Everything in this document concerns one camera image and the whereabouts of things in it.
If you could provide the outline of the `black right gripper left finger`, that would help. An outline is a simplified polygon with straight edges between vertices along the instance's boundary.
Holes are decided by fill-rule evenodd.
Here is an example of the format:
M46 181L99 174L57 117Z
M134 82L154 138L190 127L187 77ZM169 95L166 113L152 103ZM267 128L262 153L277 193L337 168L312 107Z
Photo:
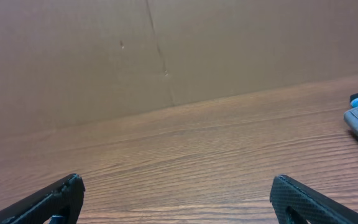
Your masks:
M0 224L76 223L84 196L82 178L70 174L1 210Z

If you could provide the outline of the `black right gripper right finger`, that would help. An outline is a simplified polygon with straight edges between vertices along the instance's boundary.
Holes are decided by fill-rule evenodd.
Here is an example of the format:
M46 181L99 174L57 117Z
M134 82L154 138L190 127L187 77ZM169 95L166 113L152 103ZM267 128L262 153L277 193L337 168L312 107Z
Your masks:
M358 224L358 213L287 175L274 177L270 203L279 224Z

